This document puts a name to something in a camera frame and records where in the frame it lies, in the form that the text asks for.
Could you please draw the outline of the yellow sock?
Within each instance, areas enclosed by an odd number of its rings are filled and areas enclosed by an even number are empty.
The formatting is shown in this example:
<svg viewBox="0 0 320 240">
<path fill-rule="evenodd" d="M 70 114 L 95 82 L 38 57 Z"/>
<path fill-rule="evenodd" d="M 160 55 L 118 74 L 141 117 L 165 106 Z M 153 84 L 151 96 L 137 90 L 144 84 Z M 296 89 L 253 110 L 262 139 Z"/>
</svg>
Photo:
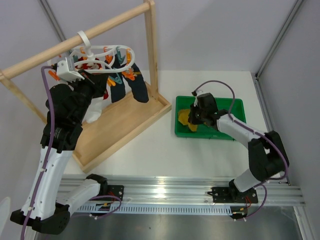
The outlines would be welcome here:
<svg viewBox="0 0 320 240">
<path fill-rule="evenodd" d="M 196 132 L 198 129 L 197 125 L 194 125 L 192 123 L 189 122 L 189 115 L 191 113 L 191 110 L 188 109 L 181 109 L 178 111 L 178 121 L 183 125 L 183 126 L 187 126 L 188 129 L 191 132 Z"/>
</svg>

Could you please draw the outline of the white plastic clip hanger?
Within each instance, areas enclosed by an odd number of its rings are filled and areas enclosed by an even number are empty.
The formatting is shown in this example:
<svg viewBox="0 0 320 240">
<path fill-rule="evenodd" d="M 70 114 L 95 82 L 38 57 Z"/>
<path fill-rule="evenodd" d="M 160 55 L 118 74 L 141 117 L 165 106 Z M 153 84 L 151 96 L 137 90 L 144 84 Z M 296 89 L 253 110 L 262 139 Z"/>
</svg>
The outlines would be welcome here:
<svg viewBox="0 0 320 240">
<path fill-rule="evenodd" d="M 106 80 L 107 84 L 110 73 L 128 73 L 132 77 L 132 80 L 135 79 L 132 76 L 132 70 L 130 70 L 135 63 L 135 52 L 131 48 L 125 45 L 92 45 L 84 31 L 79 31 L 77 34 L 83 40 L 83 44 L 76 46 L 72 52 L 66 56 L 73 58 L 77 72 L 80 73 L 81 70 L 84 70 L 92 75 L 106 74 L 108 75 Z M 102 69 L 76 68 L 77 65 L 85 63 L 99 63 Z M 53 65 L 52 69 L 48 71 L 49 75 L 56 81 L 70 83 L 57 76 Z"/>
</svg>

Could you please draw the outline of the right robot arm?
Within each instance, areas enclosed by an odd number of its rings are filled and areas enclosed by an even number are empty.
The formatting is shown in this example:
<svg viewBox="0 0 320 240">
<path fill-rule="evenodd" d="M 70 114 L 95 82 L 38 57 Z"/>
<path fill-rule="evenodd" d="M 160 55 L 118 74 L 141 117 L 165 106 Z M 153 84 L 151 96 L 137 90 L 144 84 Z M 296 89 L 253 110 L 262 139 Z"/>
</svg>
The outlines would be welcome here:
<svg viewBox="0 0 320 240">
<path fill-rule="evenodd" d="M 190 105 L 188 122 L 205 124 L 231 136 L 248 150 L 248 169 L 228 184 L 228 196 L 234 202 L 245 198 L 249 191 L 283 172 L 288 173 L 287 158 L 280 135 L 276 131 L 262 132 L 236 118 L 226 109 L 218 109 L 209 92 L 197 90 Z"/>
</svg>

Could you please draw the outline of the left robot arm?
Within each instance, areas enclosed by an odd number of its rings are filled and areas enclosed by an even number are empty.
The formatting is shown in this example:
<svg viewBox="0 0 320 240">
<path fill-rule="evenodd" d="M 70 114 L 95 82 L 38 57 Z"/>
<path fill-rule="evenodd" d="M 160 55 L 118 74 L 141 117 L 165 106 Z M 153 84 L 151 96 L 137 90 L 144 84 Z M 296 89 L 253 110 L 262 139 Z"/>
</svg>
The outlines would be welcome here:
<svg viewBox="0 0 320 240">
<path fill-rule="evenodd" d="M 21 209 L 11 213 L 10 221 L 34 231 L 58 235 L 69 223 L 72 214 L 92 198 L 108 196 L 108 180 L 90 174 L 69 195 L 57 199 L 58 188 L 78 139 L 82 121 L 92 102 L 102 96 L 102 77 L 83 72 L 84 79 L 57 84 L 50 88 L 46 106 L 47 124 L 40 141 L 40 161 L 30 195 Z"/>
</svg>

